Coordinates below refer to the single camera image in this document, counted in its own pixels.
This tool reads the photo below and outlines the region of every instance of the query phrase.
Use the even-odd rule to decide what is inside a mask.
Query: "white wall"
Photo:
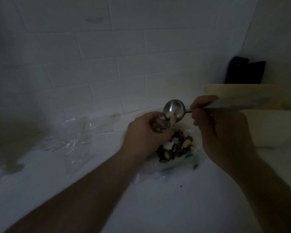
[[[263,83],[291,92],[291,0],[259,0],[241,55],[267,61]]]
[[[0,0],[0,138],[190,103],[223,80],[257,0]]]

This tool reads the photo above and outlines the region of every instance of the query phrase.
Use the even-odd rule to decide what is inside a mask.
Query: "silver scoop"
[[[223,109],[227,111],[246,110],[267,104],[271,98],[271,96],[263,94],[243,94],[217,99],[216,101],[201,106],[200,108],[209,112],[217,109]],[[192,110],[187,110],[185,108],[182,101],[176,99],[166,103],[163,109],[164,116],[166,116],[166,114],[170,111],[173,111],[177,116],[176,123],[181,121],[185,114],[192,113]]]

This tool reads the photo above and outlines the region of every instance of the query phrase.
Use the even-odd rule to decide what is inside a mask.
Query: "white plastic bin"
[[[291,97],[275,85],[268,84],[209,84],[203,86],[204,95],[220,98],[236,94],[266,92],[271,101],[254,110],[242,110],[256,147],[276,147],[291,136]]]

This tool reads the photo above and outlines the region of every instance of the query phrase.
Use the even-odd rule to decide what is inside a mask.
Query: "plastic bag of seeds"
[[[193,125],[190,116],[184,117],[172,126],[165,123],[164,118],[157,119],[152,129],[155,132],[174,129],[175,134],[169,142],[161,145],[156,153],[147,157],[140,165],[139,171],[132,181],[134,184],[146,179],[168,180],[173,176],[185,175],[198,168],[202,139],[200,130]]]

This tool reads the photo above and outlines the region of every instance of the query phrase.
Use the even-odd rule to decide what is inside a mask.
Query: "person's right hand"
[[[193,110],[194,125],[201,130],[205,152],[215,164],[232,176],[236,168],[249,165],[258,156],[243,113],[217,110],[209,114],[199,108],[217,99],[214,95],[200,96],[190,108]]]

